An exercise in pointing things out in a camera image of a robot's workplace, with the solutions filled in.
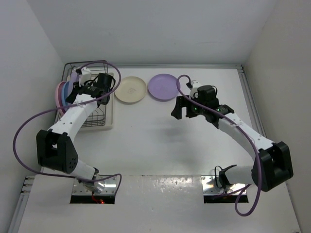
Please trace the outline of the cream plate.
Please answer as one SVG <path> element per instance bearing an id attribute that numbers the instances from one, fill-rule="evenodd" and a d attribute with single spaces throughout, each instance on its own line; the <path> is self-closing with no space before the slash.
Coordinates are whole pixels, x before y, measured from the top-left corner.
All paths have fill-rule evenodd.
<path id="1" fill-rule="evenodd" d="M 121 102 L 134 104 L 141 101 L 147 93 L 146 82 L 136 76 L 122 78 L 121 84 L 114 92 L 115 96 Z"/>

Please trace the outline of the blue plate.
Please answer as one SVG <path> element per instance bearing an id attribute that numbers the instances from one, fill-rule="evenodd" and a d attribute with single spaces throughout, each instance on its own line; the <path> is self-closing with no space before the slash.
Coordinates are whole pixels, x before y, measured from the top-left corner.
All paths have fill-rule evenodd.
<path id="1" fill-rule="evenodd" d="M 68 97 L 69 82 L 65 82 L 61 92 L 61 101 L 63 106 L 67 106 L 66 98 Z"/>

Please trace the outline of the pink plate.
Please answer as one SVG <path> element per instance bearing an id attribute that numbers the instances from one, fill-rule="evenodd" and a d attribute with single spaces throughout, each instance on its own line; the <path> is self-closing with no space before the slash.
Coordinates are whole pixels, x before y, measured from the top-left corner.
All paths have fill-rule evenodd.
<path id="1" fill-rule="evenodd" d="M 62 89 L 65 83 L 66 83 L 65 81 L 60 82 L 55 89 L 54 99 L 55 99 L 56 107 L 63 106 L 61 95 L 62 95 Z"/>

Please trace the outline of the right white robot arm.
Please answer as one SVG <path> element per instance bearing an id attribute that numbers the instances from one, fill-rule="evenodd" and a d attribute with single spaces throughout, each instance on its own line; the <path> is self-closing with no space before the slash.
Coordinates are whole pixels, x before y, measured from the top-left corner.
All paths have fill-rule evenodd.
<path id="1" fill-rule="evenodd" d="M 187 87 L 190 94 L 176 98 L 171 115 L 181 119 L 182 108 L 185 108 L 187 118 L 203 116 L 216 129 L 233 138 L 254 161 L 252 166 L 231 165 L 222 168 L 217 180 L 222 189 L 242 183 L 254 184 L 261 191 L 268 192 L 293 177 L 287 144 L 282 141 L 275 143 L 262 136 L 244 123 L 231 107 L 220 104 L 215 86 L 191 81 Z"/>

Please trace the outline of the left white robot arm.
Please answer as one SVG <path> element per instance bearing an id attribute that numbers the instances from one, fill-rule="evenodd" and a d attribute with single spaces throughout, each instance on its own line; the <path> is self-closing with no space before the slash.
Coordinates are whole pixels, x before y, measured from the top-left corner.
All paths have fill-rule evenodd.
<path id="1" fill-rule="evenodd" d="M 75 106 L 68 108 L 47 131 L 40 130 L 36 135 L 39 165 L 79 179 L 95 179 L 98 171 L 79 159 L 73 142 L 87 118 L 100 105 L 109 103 L 110 97 L 103 95 L 112 90 L 112 84 L 115 79 L 107 73 L 99 73 L 85 85 L 74 84 L 66 102 Z"/>

